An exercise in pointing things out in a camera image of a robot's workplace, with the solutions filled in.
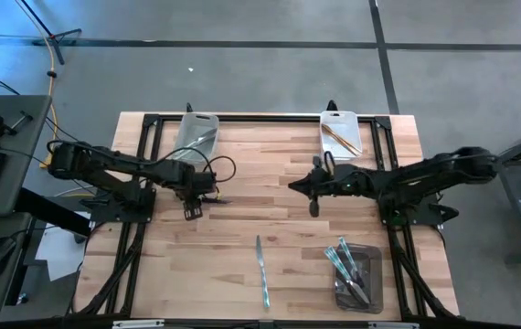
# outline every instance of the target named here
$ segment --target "plastic tray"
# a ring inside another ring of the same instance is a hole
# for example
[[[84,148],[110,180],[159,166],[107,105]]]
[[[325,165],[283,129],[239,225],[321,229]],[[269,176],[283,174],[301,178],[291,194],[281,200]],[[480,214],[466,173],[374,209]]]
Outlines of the plastic tray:
[[[320,136],[322,141],[322,154],[326,151],[332,153],[334,160],[353,160],[362,155],[362,141],[358,130],[358,119],[351,111],[323,111],[320,115]],[[360,153],[353,155],[344,146],[340,145],[332,136],[322,131],[322,124],[327,124],[334,133],[354,145]]]
[[[343,310],[356,311],[363,313],[381,313],[384,308],[382,298],[382,253],[376,247],[357,245],[348,243],[350,255],[358,267],[358,274],[364,283],[364,293],[370,300],[369,304],[357,301],[346,286],[344,285],[344,277],[335,270],[335,302],[337,306]],[[344,266],[350,272],[350,275],[356,277],[356,273],[352,272],[352,266],[348,260],[344,250],[338,246],[335,250]]]
[[[216,115],[201,114],[201,113],[186,113],[179,124],[179,133],[175,140],[174,150],[180,147],[186,147],[194,142],[199,136],[208,132],[211,129],[218,129],[216,136],[208,142],[202,143],[195,148],[204,154],[207,159],[210,159],[212,154],[216,151],[218,144],[219,119]],[[185,161],[192,165],[202,165],[206,162],[200,154],[194,151],[187,150],[181,156],[172,156],[172,158]]]

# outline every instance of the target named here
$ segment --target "yellow cable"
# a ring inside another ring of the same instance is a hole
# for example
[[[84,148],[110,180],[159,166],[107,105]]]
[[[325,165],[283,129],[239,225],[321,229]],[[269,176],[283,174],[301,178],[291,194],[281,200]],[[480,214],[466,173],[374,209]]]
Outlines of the yellow cable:
[[[55,72],[55,59],[53,58],[53,50],[51,50],[51,46],[49,45],[48,39],[43,34],[43,31],[41,31],[41,27],[39,26],[39,24],[26,11],[26,9],[23,7],[23,5],[21,5],[21,3],[18,0],[15,0],[15,3],[19,6],[19,8],[21,8],[23,13],[25,13],[25,15],[27,15],[27,17],[29,18],[31,23],[33,23],[33,25],[37,29],[37,32],[39,32],[39,35],[43,38],[43,41],[45,42],[45,45],[48,47],[49,58],[51,59],[51,68],[49,69],[49,71],[54,73]],[[49,77],[49,91],[48,91],[48,95],[50,97],[53,94],[53,79],[54,79],[53,77],[51,77],[51,76]],[[58,115],[56,114],[56,109],[53,107],[53,101],[51,102],[51,105],[49,105],[49,108],[51,109],[51,116],[53,116],[53,122],[55,123],[53,125],[53,138],[52,138],[52,139],[55,140],[55,139],[58,138]],[[49,153],[48,156],[46,156],[44,162],[45,162],[44,164],[39,164],[40,168],[47,168],[46,164],[51,163],[51,153]]]

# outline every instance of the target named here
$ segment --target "white paper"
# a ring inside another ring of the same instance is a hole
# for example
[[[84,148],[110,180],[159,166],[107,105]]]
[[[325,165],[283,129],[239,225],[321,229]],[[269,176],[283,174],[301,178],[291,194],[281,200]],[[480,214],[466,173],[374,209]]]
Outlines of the white paper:
[[[88,212],[76,212],[90,218]],[[85,243],[76,243],[74,235],[65,229],[50,228],[43,232],[36,260],[48,263],[49,280],[54,281],[75,272],[84,260]]]

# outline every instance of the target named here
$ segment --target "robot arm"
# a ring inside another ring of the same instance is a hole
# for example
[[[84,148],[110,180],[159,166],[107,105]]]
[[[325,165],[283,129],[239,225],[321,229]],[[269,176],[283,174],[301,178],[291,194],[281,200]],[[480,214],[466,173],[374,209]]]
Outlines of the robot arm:
[[[91,146],[84,142],[52,141],[58,145],[53,153],[48,171],[59,179],[83,180],[112,194],[117,202],[127,208],[141,207],[146,194],[137,180],[123,182],[106,171],[136,175],[172,189],[184,202],[186,219],[199,218],[199,197],[216,191],[216,175],[197,173],[194,166],[177,160],[148,161],[106,147]]]
[[[351,164],[334,164],[330,171],[329,165],[323,169],[316,158],[314,170],[307,177],[290,183],[289,188],[311,199],[313,217],[319,215],[319,196],[364,196],[375,199],[385,208],[401,209],[455,185],[488,183],[496,177],[495,159],[496,156],[483,148],[463,147],[391,171]]]

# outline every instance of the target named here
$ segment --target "camera stand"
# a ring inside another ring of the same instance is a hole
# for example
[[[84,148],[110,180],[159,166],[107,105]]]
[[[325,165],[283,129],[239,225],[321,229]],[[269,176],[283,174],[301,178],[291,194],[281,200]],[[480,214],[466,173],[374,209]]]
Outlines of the camera stand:
[[[76,28],[76,29],[73,29],[73,30],[70,30],[70,31],[67,31],[67,32],[57,33],[56,35],[54,35],[53,33],[51,33],[51,31],[49,31],[48,27],[46,27],[45,24],[43,24],[43,22],[41,21],[39,16],[37,16],[37,14],[35,14],[35,12],[29,6],[29,4],[25,0],[21,0],[21,2],[23,3],[23,5],[25,5],[27,10],[33,15],[33,17],[37,20],[37,22],[41,25],[41,27],[43,27],[43,29],[48,33],[48,35],[49,35],[49,37],[48,37],[49,42],[51,43],[51,45],[53,46],[53,48],[56,51],[56,54],[58,55],[59,64],[64,65],[66,62],[63,60],[63,56],[61,55],[61,51],[59,50],[59,42],[65,36],[68,36],[68,35],[74,34],[74,33],[80,33],[81,32],[81,28]]]

